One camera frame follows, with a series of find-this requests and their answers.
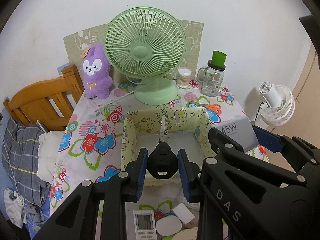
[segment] green cup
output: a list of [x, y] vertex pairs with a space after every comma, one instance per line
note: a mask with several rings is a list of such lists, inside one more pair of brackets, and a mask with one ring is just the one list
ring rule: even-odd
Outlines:
[[218, 67], [223, 67], [224, 66], [224, 62], [226, 61], [226, 57], [227, 55], [224, 54], [223, 52], [214, 50], [212, 53], [212, 61], [211, 63], [213, 65], [216, 65]]

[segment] white fan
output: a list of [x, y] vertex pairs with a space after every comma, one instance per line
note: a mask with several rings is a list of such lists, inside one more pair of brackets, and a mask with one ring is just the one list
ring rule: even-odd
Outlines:
[[262, 120], [272, 126], [283, 125], [292, 117], [295, 103], [289, 88], [265, 81], [260, 85], [260, 93], [266, 103], [261, 108]]

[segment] purple stuffed toy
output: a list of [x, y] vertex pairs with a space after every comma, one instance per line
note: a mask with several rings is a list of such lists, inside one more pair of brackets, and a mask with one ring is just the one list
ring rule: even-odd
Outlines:
[[110, 63], [104, 55], [102, 44], [90, 47], [83, 60], [85, 96], [107, 98], [113, 81], [109, 76]]

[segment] white pillow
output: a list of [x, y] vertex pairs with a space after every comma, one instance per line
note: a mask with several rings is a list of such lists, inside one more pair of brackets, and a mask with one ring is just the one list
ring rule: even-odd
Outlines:
[[63, 134], [63, 131], [51, 131], [39, 136], [37, 176], [49, 183], [52, 182], [55, 172], [56, 159]]

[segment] fan base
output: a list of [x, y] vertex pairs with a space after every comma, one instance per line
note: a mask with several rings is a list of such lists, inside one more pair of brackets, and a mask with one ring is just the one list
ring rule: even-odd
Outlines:
[[148, 78], [137, 85], [134, 95], [144, 104], [159, 106], [173, 101], [178, 95], [178, 90], [173, 80], [163, 77]]

